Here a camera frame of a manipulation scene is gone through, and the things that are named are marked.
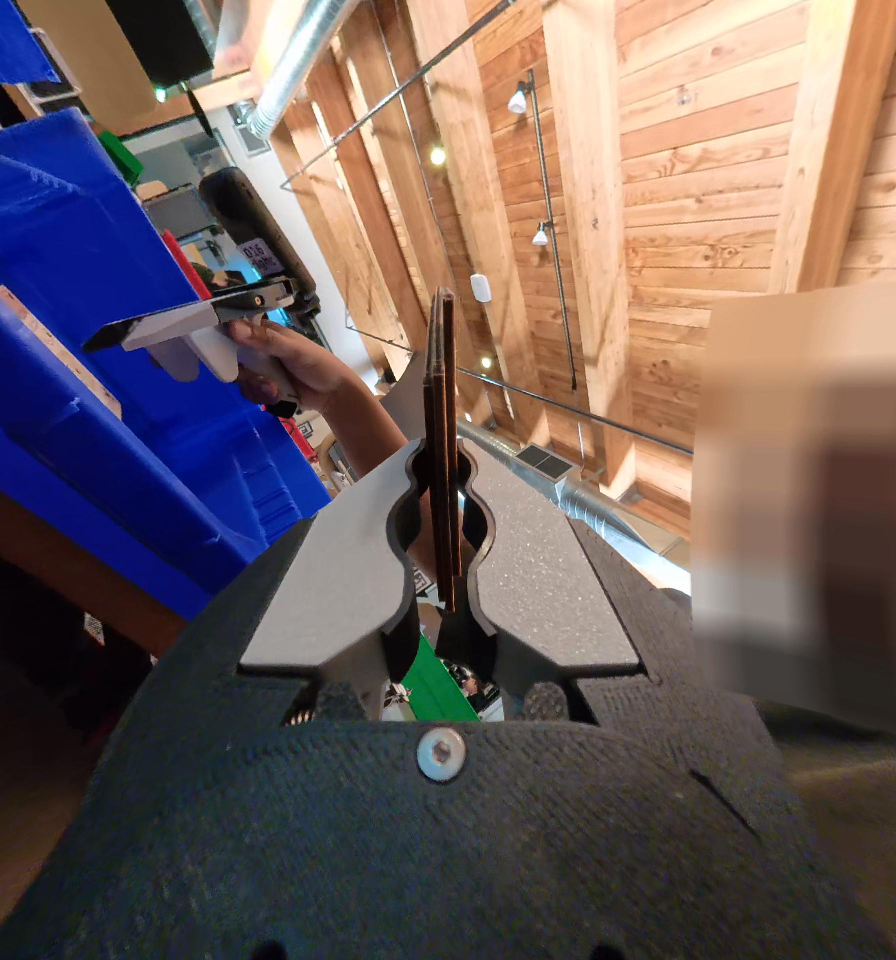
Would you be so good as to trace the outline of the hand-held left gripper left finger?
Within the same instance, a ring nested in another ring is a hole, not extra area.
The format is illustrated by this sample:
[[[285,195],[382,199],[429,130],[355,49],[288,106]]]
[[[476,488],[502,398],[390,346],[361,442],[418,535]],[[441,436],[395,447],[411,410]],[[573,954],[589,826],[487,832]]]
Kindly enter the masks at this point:
[[[421,639],[414,564],[418,438],[311,522],[239,662],[241,672],[346,683],[368,719],[413,665]]]

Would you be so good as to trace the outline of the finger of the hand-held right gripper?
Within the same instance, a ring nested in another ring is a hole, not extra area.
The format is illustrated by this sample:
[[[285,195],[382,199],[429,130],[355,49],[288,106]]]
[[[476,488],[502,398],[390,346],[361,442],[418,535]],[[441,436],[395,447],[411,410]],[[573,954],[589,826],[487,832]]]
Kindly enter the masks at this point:
[[[217,326],[219,318],[210,301],[159,311],[140,318],[120,341],[126,352],[149,349]]]
[[[132,331],[145,320],[145,317],[132,317],[109,322],[81,345],[84,354],[94,354],[113,347],[121,346]]]

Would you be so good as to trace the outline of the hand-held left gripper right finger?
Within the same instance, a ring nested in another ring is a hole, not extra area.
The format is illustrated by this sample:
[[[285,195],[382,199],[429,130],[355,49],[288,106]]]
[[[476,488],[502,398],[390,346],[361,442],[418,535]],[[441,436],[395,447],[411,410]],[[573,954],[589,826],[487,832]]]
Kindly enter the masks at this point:
[[[641,659],[569,519],[468,440],[462,533],[478,544],[435,647],[513,697],[538,683],[627,677]]]

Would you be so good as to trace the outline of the person's right hand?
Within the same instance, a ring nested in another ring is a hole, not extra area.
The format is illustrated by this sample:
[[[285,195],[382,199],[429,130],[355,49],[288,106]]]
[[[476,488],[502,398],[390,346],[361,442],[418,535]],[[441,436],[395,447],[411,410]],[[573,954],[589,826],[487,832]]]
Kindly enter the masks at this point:
[[[269,320],[238,318],[226,324],[226,333],[240,347],[276,361],[304,409],[326,415],[355,393],[371,393],[334,354],[292,329]]]

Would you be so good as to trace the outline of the red plastic bin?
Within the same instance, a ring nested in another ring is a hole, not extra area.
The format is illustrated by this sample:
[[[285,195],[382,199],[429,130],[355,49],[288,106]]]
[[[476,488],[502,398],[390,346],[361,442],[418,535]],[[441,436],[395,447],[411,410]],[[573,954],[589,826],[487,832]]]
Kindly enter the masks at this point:
[[[203,282],[198,270],[195,269],[195,266],[184,253],[172,233],[169,230],[163,230],[160,236],[195,293],[202,301],[209,300],[212,297],[212,291],[209,286]]]

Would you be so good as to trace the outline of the ceiling air vent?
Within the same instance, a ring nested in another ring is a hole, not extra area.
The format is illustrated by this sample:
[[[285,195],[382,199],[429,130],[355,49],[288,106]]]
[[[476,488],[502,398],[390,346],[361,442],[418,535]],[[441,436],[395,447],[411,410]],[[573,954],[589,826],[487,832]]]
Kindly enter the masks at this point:
[[[522,447],[515,455],[515,460],[553,484],[569,477],[575,470],[573,463],[536,443]]]

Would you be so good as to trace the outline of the green plastic bin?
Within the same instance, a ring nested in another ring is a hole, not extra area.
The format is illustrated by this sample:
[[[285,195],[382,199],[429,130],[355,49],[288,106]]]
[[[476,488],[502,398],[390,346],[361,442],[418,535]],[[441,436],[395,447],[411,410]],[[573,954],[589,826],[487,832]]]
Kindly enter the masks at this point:
[[[461,687],[423,633],[419,637],[415,659],[400,685],[406,690],[407,702],[416,721],[464,723],[479,720]]]

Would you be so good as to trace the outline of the green box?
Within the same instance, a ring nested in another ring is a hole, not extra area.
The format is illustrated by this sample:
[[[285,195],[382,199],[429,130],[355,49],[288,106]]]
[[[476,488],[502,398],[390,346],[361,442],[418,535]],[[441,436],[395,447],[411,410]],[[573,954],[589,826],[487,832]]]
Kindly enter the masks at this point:
[[[144,166],[139,158],[125,146],[120,138],[110,131],[103,130],[96,136],[128,186],[131,189],[136,188],[144,171]]]

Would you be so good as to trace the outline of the dark grey partition panel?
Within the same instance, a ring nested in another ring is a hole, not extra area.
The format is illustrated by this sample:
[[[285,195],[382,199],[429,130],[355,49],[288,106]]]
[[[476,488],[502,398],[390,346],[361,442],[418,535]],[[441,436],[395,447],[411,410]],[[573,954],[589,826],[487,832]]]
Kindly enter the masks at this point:
[[[118,135],[190,113],[185,82],[213,59],[181,1],[20,1],[80,87],[80,101]]]

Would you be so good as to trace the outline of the person's brown clothing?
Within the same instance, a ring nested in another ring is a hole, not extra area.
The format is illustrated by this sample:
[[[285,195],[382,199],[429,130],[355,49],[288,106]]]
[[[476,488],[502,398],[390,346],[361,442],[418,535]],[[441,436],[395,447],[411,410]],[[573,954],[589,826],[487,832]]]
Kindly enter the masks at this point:
[[[805,711],[766,724],[822,846],[896,947],[896,735]]]

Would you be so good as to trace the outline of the silver air duct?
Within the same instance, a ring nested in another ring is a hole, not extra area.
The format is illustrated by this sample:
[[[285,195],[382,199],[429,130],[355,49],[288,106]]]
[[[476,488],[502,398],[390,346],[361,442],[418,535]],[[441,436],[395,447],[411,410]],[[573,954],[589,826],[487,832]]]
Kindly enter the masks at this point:
[[[251,134],[270,140],[287,107],[358,1],[307,1],[302,4],[277,57],[264,76],[256,106],[246,121]]]
[[[635,516],[600,491],[585,485],[577,466],[569,477],[553,484],[516,462],[515,455],[521,448],[513,443],[465,419],[457,430],[459,438],[490,454],[549,499],[569,519],[580,521],[597,533],[654,586],[691,596],[690,572],[673,561],[677,549],[686,545],[681,537]]]

